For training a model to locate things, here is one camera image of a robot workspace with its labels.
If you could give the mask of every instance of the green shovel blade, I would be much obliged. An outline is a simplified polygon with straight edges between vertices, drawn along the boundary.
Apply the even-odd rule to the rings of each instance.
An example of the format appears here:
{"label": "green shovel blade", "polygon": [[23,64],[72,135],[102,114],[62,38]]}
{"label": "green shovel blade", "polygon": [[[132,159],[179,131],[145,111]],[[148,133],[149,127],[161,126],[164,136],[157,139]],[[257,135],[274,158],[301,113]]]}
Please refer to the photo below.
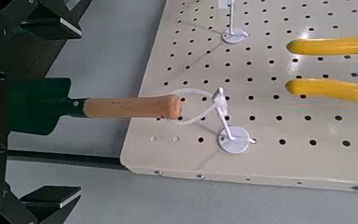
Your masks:
{"label": "green shovel blade", "polygon": [[48,135],[62,115],[82,115],[68,98],[69,78],[27,79],[13,83],[10,91],[10,128],[13,132]]}

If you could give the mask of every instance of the pegboard hook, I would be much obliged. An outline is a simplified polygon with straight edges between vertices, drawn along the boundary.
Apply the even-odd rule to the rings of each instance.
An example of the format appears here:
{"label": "pegboard hook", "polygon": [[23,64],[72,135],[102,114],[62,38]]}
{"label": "pegboard hook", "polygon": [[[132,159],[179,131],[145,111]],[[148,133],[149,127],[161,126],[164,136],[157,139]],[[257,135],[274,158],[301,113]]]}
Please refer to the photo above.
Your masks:
{"label": "pegboard hook", "polygon": [[220,147],[228,153],[238,154],[246,150],[249,144],[255,144],[248,132],[239,126],[228,127],[226,116],[228,116],[228,103],[223,88],[219,87],[212,97],[216,105],[217,116],[223,123],[224,130],[219,134]]}
{"label": "pegboard hook", "polygon": [[223,32],[223,40],[228,44],[240,43],[245,37],[249,35],[240,28],[234,28],[234,5],[235,0],[228,0],[229,2],[229,27]]}

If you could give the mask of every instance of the white round base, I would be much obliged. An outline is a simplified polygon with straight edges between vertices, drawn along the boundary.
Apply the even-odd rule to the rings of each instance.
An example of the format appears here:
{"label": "white round base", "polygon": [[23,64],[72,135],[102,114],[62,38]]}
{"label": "white round base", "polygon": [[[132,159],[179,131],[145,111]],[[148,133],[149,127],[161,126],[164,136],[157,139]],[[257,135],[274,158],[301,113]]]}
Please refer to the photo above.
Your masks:
{"label": "white round base", "polygon": [[230,140],[226,133],[226,130],[223,130],[219,134],[219,145],[220,147],[228,153],[238,154],[242,153],[248,148],[251,142],[254,142],[254,139],[249,137],[248,132],[239,126],[230,126],[232,136],[235,137],[234,140]]}
{"label": "white round base", "polygon": [[234,28],[232,29],[233,34],[232,35],[229,32],[229,29],[225,30],[223,32],[223,40],[228,44],[237,44],[240,43],[245,37],[248,37],[248,34],[246,34],[242,29],[240,28]]}

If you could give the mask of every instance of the shovel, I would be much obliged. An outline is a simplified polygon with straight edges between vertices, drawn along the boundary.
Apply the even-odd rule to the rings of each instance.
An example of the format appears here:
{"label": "shovel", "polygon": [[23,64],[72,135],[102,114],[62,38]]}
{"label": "shovel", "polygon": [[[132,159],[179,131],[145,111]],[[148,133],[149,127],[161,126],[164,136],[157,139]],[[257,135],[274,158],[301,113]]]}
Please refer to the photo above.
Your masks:
{"label": "shovel", "polygon": [[28,79],[13,83],[10,91],[10,129],[13,132],[48,135],[63,115],[78,118],[178,119],[177,95],[145,98],[71,99],[69,78]]}

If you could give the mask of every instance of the yellow pliers handle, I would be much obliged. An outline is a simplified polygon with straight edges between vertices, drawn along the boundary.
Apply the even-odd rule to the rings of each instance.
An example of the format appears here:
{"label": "yellow pliers handle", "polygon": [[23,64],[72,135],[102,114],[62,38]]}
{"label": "yellow pliers handle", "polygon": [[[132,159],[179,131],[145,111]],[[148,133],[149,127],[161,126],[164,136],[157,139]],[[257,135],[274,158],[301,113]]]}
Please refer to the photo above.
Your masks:
{"label": "yellow pliers handle", "polygon": [[298,39],[286,47],[290,52],[302,55],[358,54],[358,37]]}
{"label": "yellow pliers handle", "polygon": [[286,89],[294,95],[327,96],[358,102],[358,84],[334,79],[301,78],[286,83]]}

